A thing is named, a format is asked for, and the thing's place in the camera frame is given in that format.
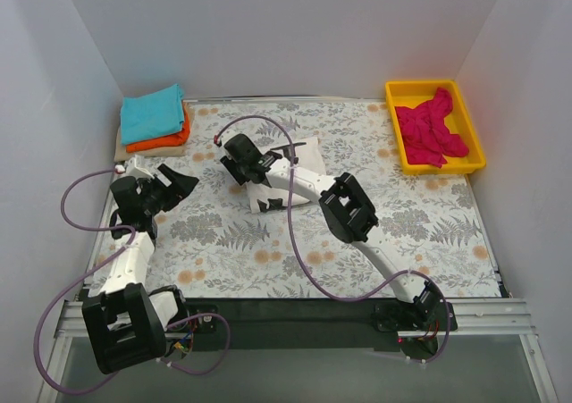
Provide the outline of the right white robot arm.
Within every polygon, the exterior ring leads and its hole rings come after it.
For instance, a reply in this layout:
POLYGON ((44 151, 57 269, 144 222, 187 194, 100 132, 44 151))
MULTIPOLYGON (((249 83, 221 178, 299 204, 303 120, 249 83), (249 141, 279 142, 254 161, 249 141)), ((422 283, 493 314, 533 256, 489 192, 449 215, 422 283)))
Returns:
POLYGON ((332 235, 359 250, 384 278, 362 298, 390 287, 399 306, 395 323, 403 321, 419 330, 431 324, 436 330, 451 329, 452 312, 442 292, 427 274, 409 269, 390 252, 375 207, 353 175, 345 172, 332 177, 299 166, 292 143, 287 155, 273 150, 263 154, 244 134, 217 135, 214 144, 224 150, 221 162, 239 184, 252 182, 288 192, 287 223, 293 248, 298 246, 291 198, 297 195, 318 205, 332 235))

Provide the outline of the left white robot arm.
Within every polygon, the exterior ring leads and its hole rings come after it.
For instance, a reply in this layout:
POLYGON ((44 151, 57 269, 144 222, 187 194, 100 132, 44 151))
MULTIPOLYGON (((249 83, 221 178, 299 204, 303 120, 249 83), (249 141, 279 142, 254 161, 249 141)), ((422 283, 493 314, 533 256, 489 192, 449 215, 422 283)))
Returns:
POLYGON ((163 357, 167 329, 178 332, 189 324, 189 308, 176 286, 148 291, 145 282, 156 251, 156 216, 174 209, 197 185, 198 178, 162 164, 156 175, 130 172, 110 186, 116 204, 111 234, 122 252, 110 263, 99 292, 81 307, 103 374, 163 357))

